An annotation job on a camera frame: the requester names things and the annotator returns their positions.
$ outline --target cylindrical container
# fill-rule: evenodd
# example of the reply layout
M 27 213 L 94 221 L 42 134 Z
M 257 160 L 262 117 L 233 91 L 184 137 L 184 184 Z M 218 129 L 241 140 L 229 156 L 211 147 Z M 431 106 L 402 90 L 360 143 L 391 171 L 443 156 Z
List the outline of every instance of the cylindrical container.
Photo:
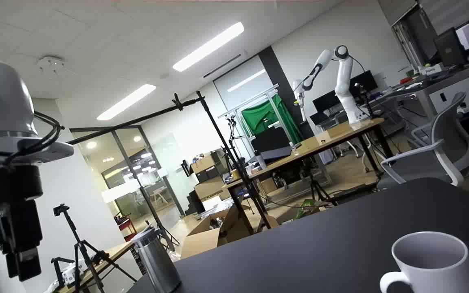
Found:
M 181 278 L 154 228 L 146 228 L 137 239 L 135 249 L 151 280 L 153 291 L 171 293 L 181 285 Z

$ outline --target mug handle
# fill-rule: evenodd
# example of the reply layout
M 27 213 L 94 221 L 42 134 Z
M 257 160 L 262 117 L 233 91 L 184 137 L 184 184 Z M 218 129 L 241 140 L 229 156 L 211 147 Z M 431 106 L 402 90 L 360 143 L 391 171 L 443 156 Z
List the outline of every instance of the mug handle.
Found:
M 410 285 L 408 277 L 404 272 L 387 272 L 379 280 L 381 293 L 386 293 L 387 287 L 392 283 L 402 282 L 405 285 Z

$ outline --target computer monitor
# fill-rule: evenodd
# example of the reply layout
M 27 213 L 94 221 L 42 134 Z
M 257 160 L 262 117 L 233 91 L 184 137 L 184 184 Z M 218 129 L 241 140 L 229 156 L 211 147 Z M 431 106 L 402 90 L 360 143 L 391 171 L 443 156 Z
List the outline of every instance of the computer monitor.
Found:
M 330 107 L 335 107 L 338 104 L 338 99 L 334 91 L 329 91 L 317 99 L 312 101 L 317 112 L 327 111 Z
M 469 21 L 456 28 L 457 39 L 464 51 L 469 51 Z
M 465 54 L 456 29 L 448 29 L 435 37 L 435 46 L 439 52 L 443 67 L 462 67 L 465 64 Z
M 350 78 L 350 93 L 353 98 L 358 98 L 361 94 L 358 85 L 361 85 L 366 93 L 378 88 L 378 83 L 376 83 L 376 80 L 369 70 L 363 72 L 361 75 Z

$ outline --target gray chair back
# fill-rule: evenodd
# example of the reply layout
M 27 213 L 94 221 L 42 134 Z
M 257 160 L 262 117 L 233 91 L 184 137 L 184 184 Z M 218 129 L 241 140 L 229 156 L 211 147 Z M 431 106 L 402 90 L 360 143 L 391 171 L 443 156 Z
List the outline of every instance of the gray chair back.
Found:
M 457 93 L 451 104 L 433 120 L 431 143 L 443 140 L 441 145 L 449 161 L 464 174 L 469 169 L 469 134 L 457 119 L 457 107 L 465 94 Z

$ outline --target table surface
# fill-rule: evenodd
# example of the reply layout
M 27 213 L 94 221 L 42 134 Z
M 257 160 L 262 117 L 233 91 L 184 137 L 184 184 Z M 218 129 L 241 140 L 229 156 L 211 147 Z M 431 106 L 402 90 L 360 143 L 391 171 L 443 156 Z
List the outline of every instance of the table surface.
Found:
M 365 195 L 176 264 L 177 293 L 379 291 L 397 270 L 391 244 L 413 231 L 444 231 L 469 246 L 469 194 L 436 179 Z M 141 278 L 130 293 L 146 293 Z M 389 293 L 410 291 L 394 285 Z
M 115 246 L 115 247 L 112 247 L 112 249 L 107 249 L 106 252 L 109 254 L 109 259 L 110 259 L 110 260 L 117 260 L 117 259 L 122 257 L 125 252 L 128 252 L 133 244 L 135 244 L 135 241 L 132 239 L 132 241 L 128 241 L 128 243 L 122 243 L 122 244 L 119 244 L 119 246 Z M 101 272 L 104 272 L 107 267 L 110 267 L 110 264 L 102 260 L 99 265 L 94 267 L 94 270 L 96 270 L 97 274 L 101 274 Z M 83 275 L 83 280 L 81 280 L 81 288 L 83 288 L 84 285 L 88 285 L 91 280 L 93 280 L 93 275 L 91 275 L 89 272 L 86 272 L 86 274 Z M 71 291 L 75 291 L 75 287 L 63 287 L 62 290 L 58 290 L 58 293 L 71 293 Z
M 249 179 L 255 179 L 262 174 L 267 174 L 270 171 L 275 171 L 285 164 L 290 164 L 293 161 L 298 161 L 301 158 L 306 158 L 306 156 L 311 156 L 314 153 L 319 153 L 322 150 L 327 150 L 334 145 L 338 145 L 342 143 L 343 140 L 348 140 L 350 137 L 355 137 L 358 134 L 363 134 L 363 132 L 368 132 L 371 130 L 373 127 L 376 125 L 381 125 L 384 122 L 382 117 L 376 117 L 376 119 L 371 119 L 371 120 L 363 120 L 358 127 L 352 129 L 348 122 L 342 122 L 342 124 L 337 124 L 321 134 L 316 134 L 314 137 L 309 137 L 306 140 L 301 142 L 301 145 L 298 148 L 293 150 L 293 153 L 290 156 L 285 156 L 281 160 L 277 160 L 270 164 L 267 164 L 264 169 L 260 171 L 254 171 Z M 229 187 L 234 187 L 241 184 L 241 179 L 238 181 L 233 181 L 229 184 L 226 184 L 224 187 L 229 189 Z

